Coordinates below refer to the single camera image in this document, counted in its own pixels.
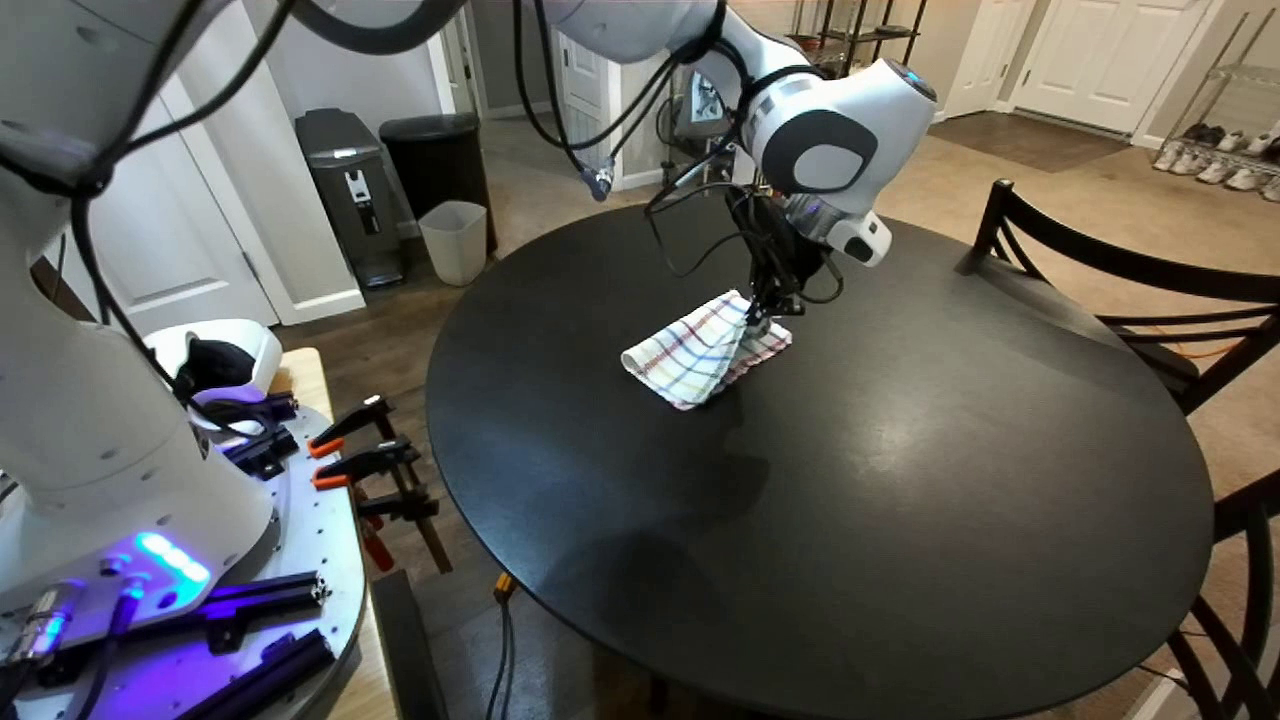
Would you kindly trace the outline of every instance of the cloth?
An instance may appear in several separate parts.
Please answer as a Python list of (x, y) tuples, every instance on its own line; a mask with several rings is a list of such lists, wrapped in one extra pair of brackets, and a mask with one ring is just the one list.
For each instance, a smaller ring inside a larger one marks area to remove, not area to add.
[(676, 323), (631, 344), (620, 366), (672, 410), (693, 411), (792, 344), (779, 323), (752, 328), (738, 294), (711, 296)]

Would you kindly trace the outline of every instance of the chair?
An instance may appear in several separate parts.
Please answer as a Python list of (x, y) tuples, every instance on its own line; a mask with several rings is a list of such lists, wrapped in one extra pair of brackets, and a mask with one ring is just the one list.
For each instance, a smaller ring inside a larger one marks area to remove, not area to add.
[[(969, 267), (985, 257), (1000, 257), (1014, 272), (1044, 280), (1024, 252), (1035, 239), (1083, 267), (1106, 272), (1126, 285), (1147, 285), (1178, 296), (1214, 301), (1214, 311), (1188, 318), (1098, 318), (1153, 372), (1164, 379), (1185, 411), (1195, 411), (1207, 396), (1232, 383), (1246, 366), (1280, 344), (1280, 276), (1193, 267), (1132, 248), (1083, 238), (1010, 191), (1010, 179), (995, 179), (985, 225), (969, 252)], [(1214, 360), (1188, 360), (1188, 344), (1222, 344)]]
[(1273, 627), (1273, 516), (1280, 514), (1280, 474), (1258, 478), (1256, 486), (1214, 501), (1214, 544), (1245, 538), (1246, 544), (1246, 590), (1245, 590), (1245, 625), (1222, 625), (1219, 613), (1195, 596), (1193, 621), (1210, 643), (1210, 659), (1200, 659), (1185, 633), (1169, 636), (1169, 651), (1185, 673), (1185, 688), (1202, 720), (1214, 718), (1250, 718), (1276, 720), (1280, 714), (1280, 636)]

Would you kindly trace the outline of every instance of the floor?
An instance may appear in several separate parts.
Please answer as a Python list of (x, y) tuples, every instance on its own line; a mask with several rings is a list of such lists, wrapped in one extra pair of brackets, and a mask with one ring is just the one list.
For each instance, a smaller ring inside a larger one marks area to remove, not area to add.
[[(563, 161), (520, 122), (482, 129), (482, 165), (501, 239), (496, 257), (509, 257), (574, 217), (646, 199), (646, 191), (620, 191), (607, 204), (586, 199)], [(969, 239), (995, 176), (1014, 179), (1014, 190), (1040, 208), (1091, 227), (1094, 238), (1195, 264), (1280, 272), (1280, 204), (1226, 190), (1202, 190), (1188, 176), (1153, 173), (1153, 154), (1145, 148), (1124, 148), (1117, 142), (1080, 136), (1070, 129), (1035, 122), (969, 117), (938, 124), (906, 173), (878, 196), (878, 212)], [(401, 563), (412, 571), (448, 714), (471, 720), (482, 718), (493, 702), (505, 649), (501, 613), (493, 604), (496, 563), (448, 503), (448, 492), (426, 461), (433, 454), (424, 433), (424, 378), (433, 342), (460, 294), (463, 290), (434, 285), (426, 267), (414, 267), (407, 285), (377, 296), (369, 311), (283, 328), (278, 338), (289, 349), (311, 344), (323, 352), (337, 410), (351, 410), (365, 396), (383, 394), (394, 406), (401, 433), (424, 448), (424, 478), (433, 481), (434, 496), (445, 496), (434, 530), (457, 567), (438, 577), (407, 530), (393, 530), (386, 539)], [(1066, 294), (1080, 294), (1091, 306), (1113, 301), (1083, 280), (1066, 280)], [(1276, 388), (1280, 352), (1193, 418), (1219, 492), (1276, 469)], [(505, 710), (496, 718), (657, 718), (646, 710), (651, 692), (641, 667), (572, 636), (520, 594), (513, 599), (513, 621), (514, 673), (505, 692), (496, 692), (496, 705)], [(1145, 673), (1126, 673), (1113, 688), (1064, 710), (1059, 718), (1124, 718), (1145, 679)], [(737, 720), (748, 714), (687, 688), (672, 688), (659, 718)]]

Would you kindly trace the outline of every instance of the trash can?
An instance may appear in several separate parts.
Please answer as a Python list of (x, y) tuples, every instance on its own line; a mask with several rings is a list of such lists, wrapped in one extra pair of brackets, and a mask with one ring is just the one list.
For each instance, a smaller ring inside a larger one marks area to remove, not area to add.
[(469, 199), (445, 199), (424, 221), (424, 243), (445, 285), (471, 285), (486, 257), (486, 208)]
[(316, 108), (301, 117), (295, 136), (359, 290), (401, 285), (401, 225), (407, 217), (393, 196), (386, 161), (377, 136), (359, 124), (359, 117), (341, 108)]
[(412, 217), (424, 217), (445, 199), (486, 208), (474, 117), (402, 117), (386, 122), (380, 142), (386, 145)]

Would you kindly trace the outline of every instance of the purple light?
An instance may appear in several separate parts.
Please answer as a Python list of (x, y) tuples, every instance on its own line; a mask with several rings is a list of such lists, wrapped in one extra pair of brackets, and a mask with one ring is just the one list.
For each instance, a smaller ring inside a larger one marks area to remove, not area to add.
[(160, 532), (138, 532), (138, 538), (134, 538), (134, 548), (148, 551), (154, 563), (179, 571), (184, 582), (191, 582), (191, 584), (199, 584), (199, 590), (207, 584), (207, 567), (197, 563), (184, 548), (177, 548), (167, 538), (160, 538)]

